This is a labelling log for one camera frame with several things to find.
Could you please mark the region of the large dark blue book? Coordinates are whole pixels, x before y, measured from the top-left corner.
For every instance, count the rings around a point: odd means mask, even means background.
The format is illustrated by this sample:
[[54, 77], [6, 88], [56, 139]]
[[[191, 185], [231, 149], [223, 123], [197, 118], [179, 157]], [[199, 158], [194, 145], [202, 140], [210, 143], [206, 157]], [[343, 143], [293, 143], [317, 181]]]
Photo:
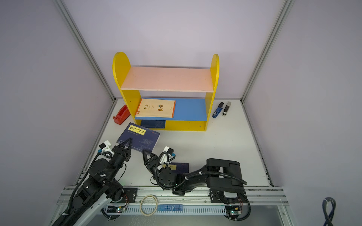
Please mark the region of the large dark blue book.
[[188, 163], [170, 163], [168, 167], [177, 174], [189, 173]]

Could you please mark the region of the red-edged beige reading book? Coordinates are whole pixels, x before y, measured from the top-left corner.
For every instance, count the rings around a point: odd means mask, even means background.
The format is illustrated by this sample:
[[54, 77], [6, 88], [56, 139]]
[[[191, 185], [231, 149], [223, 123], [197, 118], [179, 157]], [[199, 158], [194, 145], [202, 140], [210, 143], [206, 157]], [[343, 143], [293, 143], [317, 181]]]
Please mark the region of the red-edged beige reading book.
[[142, 98], [136, 117], [173, 118], [175, 111], [175, 100]]

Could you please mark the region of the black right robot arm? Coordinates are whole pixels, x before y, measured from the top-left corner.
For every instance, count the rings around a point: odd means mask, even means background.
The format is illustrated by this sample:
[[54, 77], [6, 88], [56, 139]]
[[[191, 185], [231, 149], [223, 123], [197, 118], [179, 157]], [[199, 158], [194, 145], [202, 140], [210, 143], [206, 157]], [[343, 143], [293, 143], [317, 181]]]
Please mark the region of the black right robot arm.
[[162, 152], [157, 156], [143, 151], [142, 156], [156, 185], [163, 190], [171, 190], [173, 195], [184, 196], [195, 188], [207, 186], [212, 194], [225, 204], [229, 204], [231, 200], [247, 199], [244, 188], [247, 182], [242, 179], [239, 162], [209, 158], [201, 169], [177, 174], [169, 167], [174, 159], [169, 157], [169, 152]]

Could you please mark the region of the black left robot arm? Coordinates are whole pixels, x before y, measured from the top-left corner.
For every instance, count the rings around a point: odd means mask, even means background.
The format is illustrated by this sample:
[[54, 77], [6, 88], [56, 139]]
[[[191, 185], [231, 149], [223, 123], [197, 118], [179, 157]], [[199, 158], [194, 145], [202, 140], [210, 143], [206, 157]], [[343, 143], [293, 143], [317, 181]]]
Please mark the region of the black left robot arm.
[[102, 151], [91, 162], [85, 177], [76, 185], [64, 212], [53, 223], [54, 226], [81, 225], [111, 201], [124, 197], [123, 186], [115, 179], [119, 170], [131, 158], [133, 139], [129, 138], [112, 148], [110, 160], [99, 158]]

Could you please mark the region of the small dark blue poetry book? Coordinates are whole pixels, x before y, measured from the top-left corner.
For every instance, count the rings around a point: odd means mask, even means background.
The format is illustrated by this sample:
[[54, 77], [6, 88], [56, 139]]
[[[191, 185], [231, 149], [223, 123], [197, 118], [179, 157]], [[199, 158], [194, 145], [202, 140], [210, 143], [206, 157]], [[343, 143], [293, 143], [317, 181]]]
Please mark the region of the small dark blue poetry book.
[[148, 128], [129, 123], [117, 143], [121, 144], [129, 138], [132, 138], [132, 150], [152, 152], [160, 137], [160, 133]]

